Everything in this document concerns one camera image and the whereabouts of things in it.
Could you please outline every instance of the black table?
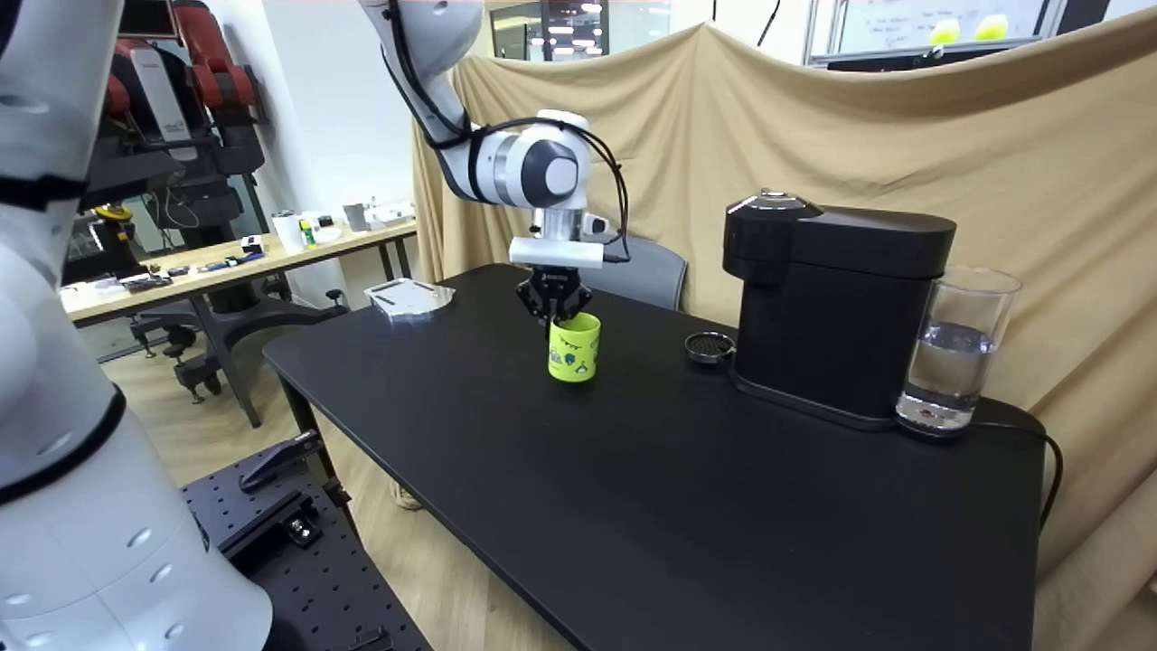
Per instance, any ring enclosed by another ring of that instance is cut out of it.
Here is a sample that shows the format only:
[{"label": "black table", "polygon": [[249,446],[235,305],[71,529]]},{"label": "black table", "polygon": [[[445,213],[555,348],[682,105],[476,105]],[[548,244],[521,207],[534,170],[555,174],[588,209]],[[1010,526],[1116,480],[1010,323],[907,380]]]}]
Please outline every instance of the black table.
[{"label": "black table", "polygon": [[583,649],[1030,649],[1042,440],[845,430],[682,365],[707,323],[598,298],[600,376],[546,376],[517,268],[430,323],[357,312],[266,348],[312,406]]}]

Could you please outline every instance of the fabric backdrop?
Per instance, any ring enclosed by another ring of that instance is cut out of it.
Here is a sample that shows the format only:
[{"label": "fabric backdrop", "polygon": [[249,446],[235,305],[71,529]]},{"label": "fabric backdrop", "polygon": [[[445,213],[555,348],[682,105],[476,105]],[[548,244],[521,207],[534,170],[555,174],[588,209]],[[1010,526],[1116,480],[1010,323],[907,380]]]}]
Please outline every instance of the fabric backdrop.
[{"label": "fabric backdrop", "polygon": [[[736,323],[724,207],[786,189],[809,203],[959,222],[952,263],[1024,277],[987,394],[1068,452],[1042,536],[1039,649],[1157,649],[1157,11],[966,66],[833,75],[715,33],[527,66],[471,57],[476,122],[568,107],[613,149],[629,229],[690,259],[686,312]],[[592,209],[613,217],[592,164]],[[458,203],[417,136],[430,277],[505,259],[515,209]]]}]

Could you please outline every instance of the water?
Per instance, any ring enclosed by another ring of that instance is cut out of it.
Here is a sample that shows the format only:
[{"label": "water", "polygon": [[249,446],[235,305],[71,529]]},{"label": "water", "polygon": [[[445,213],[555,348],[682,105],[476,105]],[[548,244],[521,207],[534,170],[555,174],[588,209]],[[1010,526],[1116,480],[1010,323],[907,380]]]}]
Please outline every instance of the water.
[{"label": "water", "polygon": [[927,430],[970,427],[993,341],[959,323],[928,323],[910,351],[895,400],[901,420]]}]

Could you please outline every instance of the black coffee machine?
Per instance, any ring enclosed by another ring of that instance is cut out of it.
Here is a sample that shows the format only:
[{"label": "black coffee machine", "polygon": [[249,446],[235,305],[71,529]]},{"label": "black coffee machine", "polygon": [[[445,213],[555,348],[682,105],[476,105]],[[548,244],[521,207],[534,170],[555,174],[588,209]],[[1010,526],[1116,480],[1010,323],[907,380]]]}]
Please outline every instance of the black coffee machine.
[{"label": "black coffee machine", "polygon": [[724,268],[743,277],[736,388],[852,427],[892,423],[952,236],[941,217],[821,209],[786,190],[725,207]]}]

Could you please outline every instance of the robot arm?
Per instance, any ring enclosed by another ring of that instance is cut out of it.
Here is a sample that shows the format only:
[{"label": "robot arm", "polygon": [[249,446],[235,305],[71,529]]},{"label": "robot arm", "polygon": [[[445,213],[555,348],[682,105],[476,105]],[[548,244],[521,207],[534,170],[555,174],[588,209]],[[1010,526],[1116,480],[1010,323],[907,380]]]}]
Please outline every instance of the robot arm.
[{"label": "robot arm", "polygon": [[471,122],[449,69],[476,37],[480,0],[360,0],[360,8],[449,189],[475,203],[534,209],[534,233],[508,244],[508,259],[530,268],[517,298],[539,319],[570,319],[588,300],[580,268],[606,259],[606,225],[586,217],[588,149],[611,164],[624,217],[611,149],[570,111],[539,111],[498,127]]},{"label": "robot arm", "polygon": [[0,649],[259,649],[270,599],[206,546],[57,277],[123,0],[0,0]]}]

